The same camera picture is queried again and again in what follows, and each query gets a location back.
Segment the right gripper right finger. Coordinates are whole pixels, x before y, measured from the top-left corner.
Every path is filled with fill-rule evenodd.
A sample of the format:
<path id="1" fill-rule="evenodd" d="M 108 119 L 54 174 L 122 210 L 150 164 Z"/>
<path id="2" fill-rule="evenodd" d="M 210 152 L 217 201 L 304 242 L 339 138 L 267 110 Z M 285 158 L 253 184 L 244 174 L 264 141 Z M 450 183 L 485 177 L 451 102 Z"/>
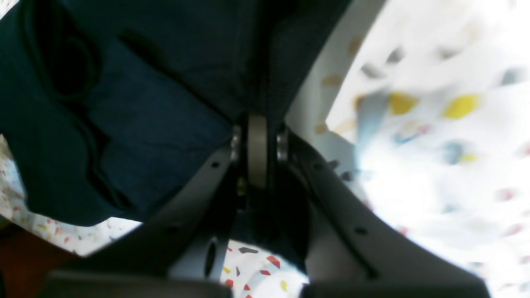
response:
<path id="1" fill-rule="evenodd" d="M 289 130 L 276 137 L 276 217 L 304 263 L 303 298 L 488 298 L 479 277 L 411 242 L 366 207 L 331 162 Z"/>

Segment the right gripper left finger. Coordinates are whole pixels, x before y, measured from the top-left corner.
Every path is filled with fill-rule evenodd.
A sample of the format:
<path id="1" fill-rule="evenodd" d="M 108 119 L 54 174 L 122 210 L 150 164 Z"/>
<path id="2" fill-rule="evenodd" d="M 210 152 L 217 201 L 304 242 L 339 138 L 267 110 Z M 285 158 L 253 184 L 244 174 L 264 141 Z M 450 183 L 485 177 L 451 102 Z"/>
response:
<path id="1" fill-rule="evenodd" d="M 239 177 L 264 189 L 267 121 L 250 115 L 157 215 L 50 272 L 41 298 L 231 298 L 219 283 Z"/>

